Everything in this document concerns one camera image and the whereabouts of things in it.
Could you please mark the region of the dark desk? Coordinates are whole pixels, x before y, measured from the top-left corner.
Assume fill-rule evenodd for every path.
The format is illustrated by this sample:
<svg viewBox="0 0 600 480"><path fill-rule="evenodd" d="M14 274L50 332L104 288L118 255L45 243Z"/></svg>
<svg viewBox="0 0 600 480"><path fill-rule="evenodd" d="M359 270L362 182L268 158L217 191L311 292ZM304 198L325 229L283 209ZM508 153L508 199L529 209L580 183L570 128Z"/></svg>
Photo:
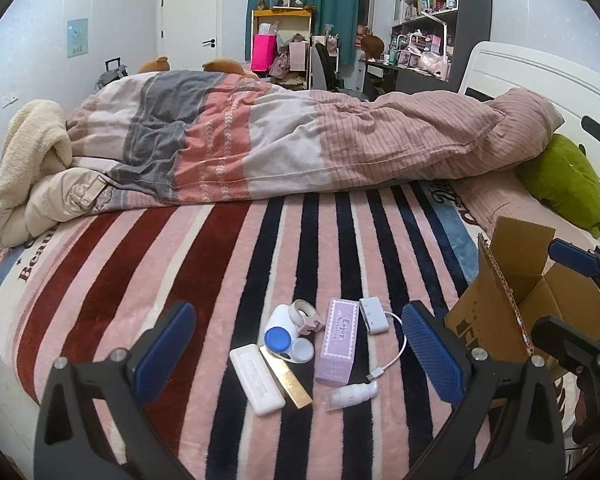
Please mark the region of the dark desk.
<svg viewBox="0 0 600 480"><path fill-rule="evenodd" d="M383 62L365 60L362 93L369 101L375 101L386 93L396 91L403 68Z"/></svg>

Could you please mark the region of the white blue contact lens case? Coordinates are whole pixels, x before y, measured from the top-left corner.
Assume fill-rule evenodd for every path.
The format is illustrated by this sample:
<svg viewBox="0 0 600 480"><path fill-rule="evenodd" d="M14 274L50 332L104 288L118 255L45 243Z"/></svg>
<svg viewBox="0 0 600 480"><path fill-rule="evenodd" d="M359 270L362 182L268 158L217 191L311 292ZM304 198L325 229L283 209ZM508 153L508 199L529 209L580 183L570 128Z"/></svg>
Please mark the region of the white blue contact lens case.
<svg viewBox="0 0 600 480"><path fill-rule="evenodd" d="M313 360L314 345L306 336L298 333L288 315L290 304L276 306L265 325L263 343L269 352L294 364L306 364Z"/></svg>

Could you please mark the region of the white rectangular power bank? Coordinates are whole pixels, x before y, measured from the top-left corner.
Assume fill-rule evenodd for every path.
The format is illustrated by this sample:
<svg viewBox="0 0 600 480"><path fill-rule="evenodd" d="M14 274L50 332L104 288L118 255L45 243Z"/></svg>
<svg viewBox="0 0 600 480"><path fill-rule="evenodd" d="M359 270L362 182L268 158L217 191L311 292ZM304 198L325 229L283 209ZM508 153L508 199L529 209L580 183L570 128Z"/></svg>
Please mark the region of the white rectangular power bank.
<svg viewBox="0 0 600 480"><path fill-rule="evenodd" d="M255 344L230 350L230 362L254 414L266 416L285 406L285 398Z"/></svg>

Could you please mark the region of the yellow white shelf rack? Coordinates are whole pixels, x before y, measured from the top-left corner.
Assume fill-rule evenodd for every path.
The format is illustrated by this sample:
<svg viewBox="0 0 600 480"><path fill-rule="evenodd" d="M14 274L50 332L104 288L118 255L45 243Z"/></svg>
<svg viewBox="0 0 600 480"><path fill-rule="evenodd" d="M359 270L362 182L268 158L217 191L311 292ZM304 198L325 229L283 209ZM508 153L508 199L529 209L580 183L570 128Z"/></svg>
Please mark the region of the yellow white shelf rack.
<svg viewBox="0 0 600 480"><path fill-rule="evenodd" d="M277 55L265 73L276 84L291 90L306 90L310 79L310 47L313 13L306 9L274 8L251 12L251 50L253 36L277 36Z"/></svg>

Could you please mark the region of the white tape roll dispenser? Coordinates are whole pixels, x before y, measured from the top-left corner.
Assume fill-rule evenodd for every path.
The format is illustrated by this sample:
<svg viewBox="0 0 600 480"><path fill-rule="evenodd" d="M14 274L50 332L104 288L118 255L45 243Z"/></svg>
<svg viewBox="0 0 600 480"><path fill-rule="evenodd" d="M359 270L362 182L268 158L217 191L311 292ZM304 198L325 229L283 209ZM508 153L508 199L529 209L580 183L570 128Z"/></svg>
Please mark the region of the white tape roll dispenser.
<svg viewBox="0 0 600 480"><path fill-rule="evenodd" d="M323 319L318 315L317 310L306 300L296 299L288 307L288 315L291 323L302 336L308 336L310 333L318 333L325 326Z"/></svg>

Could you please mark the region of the blue wall poster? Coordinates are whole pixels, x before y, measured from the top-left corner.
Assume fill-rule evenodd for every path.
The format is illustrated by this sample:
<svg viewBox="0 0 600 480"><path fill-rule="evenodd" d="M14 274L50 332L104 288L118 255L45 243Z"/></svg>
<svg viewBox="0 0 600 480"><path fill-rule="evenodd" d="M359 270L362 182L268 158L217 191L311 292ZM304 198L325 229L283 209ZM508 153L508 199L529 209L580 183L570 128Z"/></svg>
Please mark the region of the blue wall poster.
<svg viewBox="0 0 600 480"><path fill-rule="evenodd" d="M88 19L78 18L67 22L67 58L88 53Z"/></svg>

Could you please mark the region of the purple cosmetic box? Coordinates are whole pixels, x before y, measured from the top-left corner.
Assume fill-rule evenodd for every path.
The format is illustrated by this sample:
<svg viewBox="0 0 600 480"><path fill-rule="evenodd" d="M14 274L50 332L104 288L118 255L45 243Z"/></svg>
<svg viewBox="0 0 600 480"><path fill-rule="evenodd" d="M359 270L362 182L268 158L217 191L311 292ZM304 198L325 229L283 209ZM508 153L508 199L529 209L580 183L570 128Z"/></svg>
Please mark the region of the purple cosmetic box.
<svg viewBox="0 0 600 480"><path fill-rule="evenodd" d="M324 327L323 344L316 360L314 379L328 386L349 382L358 336L358 302L330 300Z"/></svg>

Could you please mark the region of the green plush pillow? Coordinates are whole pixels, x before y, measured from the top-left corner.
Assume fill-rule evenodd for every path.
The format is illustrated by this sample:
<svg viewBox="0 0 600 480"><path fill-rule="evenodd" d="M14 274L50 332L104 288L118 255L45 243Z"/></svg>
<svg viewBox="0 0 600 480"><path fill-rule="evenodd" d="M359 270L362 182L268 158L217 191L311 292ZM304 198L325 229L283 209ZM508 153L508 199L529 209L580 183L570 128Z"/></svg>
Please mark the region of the green plush pillow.
<svg viewBox="0 0 600 480"><path fill-rule="evenodd" d="M546 149L515 174L539 202L600 238L600 179L580 146L554 133Z"/></svg>

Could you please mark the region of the brown plush toy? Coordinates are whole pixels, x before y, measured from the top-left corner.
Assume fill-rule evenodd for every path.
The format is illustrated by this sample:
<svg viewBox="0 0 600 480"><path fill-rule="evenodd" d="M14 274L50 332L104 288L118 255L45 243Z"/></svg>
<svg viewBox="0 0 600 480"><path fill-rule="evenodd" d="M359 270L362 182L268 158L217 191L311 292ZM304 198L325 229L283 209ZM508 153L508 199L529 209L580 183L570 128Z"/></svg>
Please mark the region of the brown plush toy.
<svg viewBox="0 0 600 480"><path fill-rule="evenodd" d="M251 70L246 70L242 67L242 64L229 60L228 58L216 58L207 63L204 63L202 69L209 73L223 73L223 74L234 74L250 79L258 79L259 76L253 73Z"/></svg>

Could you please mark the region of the pink grey patchwork duvet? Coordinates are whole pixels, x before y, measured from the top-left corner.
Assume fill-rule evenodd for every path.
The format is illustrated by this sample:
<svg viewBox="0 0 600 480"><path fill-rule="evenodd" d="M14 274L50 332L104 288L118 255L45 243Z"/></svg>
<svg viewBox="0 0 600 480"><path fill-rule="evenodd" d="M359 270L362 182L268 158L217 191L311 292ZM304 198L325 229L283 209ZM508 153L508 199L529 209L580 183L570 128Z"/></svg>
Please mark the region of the pink grey patchwork duvet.
<svg viewBox="0 0 600 480"><path fill-rule="evenodd" d="M562 125L544 96L449 91L375 101L171 70L108 84L67 120L73 162L171 204L463 179L538 156Z"/></svg>

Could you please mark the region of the white door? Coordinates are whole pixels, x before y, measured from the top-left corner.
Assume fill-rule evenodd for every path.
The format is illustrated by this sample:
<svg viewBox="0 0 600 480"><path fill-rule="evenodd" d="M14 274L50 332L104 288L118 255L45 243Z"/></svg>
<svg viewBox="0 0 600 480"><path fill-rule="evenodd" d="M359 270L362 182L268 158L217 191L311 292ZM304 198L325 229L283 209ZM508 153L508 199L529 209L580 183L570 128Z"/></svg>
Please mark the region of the white door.
<svg viewBox="0 0 600 480"><path fill-rule="evenodd" d="M172 70L201 70L220 54L220 0L160 0L159 51Z"/></svg>

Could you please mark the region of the dark suitcase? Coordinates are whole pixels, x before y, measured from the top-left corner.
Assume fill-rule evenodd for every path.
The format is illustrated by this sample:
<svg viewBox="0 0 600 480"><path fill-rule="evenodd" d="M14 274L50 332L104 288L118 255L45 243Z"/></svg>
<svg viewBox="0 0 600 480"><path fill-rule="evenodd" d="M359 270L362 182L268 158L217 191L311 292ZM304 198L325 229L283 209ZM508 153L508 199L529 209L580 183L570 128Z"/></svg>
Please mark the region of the dark suitcase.
<svg viewBox="0 0 600 480"><path fill-rule="evenodd" d="M108 84L127 76L129 76L128 68L121 62L121 58L110 58L105 62L105 71L96 81L95 90L102 90Z"/></svg>

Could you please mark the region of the pink gift bag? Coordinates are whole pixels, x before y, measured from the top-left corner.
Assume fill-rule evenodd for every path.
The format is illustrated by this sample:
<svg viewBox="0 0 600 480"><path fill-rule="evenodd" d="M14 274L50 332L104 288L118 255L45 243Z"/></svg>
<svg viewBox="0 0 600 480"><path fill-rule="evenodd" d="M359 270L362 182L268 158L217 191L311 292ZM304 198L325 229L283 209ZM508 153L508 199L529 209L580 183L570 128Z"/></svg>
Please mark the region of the pink gift bag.
<svg viewBox="0 0 600 480"><path fill-rule="evenodd" d="M257 34L253 36L251 50L251 70L265 73L272 66L277 55L277 36Z"/></svg>

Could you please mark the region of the cream fleece blanket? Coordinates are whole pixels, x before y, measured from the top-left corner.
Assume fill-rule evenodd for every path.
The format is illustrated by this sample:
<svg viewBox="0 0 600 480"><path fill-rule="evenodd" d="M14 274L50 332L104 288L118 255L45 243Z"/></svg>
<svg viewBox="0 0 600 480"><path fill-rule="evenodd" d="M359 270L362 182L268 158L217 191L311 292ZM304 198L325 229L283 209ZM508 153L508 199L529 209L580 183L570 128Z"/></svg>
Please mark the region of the cream fleece blanket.
<svg viewBox="0 0 600 480"><path fill-rule="evenodd" d="M12 248L89 214L108 182L72 164L59 104L34 100L9 122L0 162L0 246Z"/></svg>

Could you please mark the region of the white bed headboard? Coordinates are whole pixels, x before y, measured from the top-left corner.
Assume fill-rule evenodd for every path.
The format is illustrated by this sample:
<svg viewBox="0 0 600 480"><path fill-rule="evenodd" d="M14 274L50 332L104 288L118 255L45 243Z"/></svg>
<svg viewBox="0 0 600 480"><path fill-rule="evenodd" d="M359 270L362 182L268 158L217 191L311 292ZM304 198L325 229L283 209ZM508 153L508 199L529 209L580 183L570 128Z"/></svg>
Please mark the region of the white bed headboard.
<svg viewBox="0 0 600 480"><path fill-rule="evenodd" d="M538 50L491 41L477 44L460 93L484 101L517 87L554 104L564 118L559 132L584 147L600 178L600 74Z"/></svg>

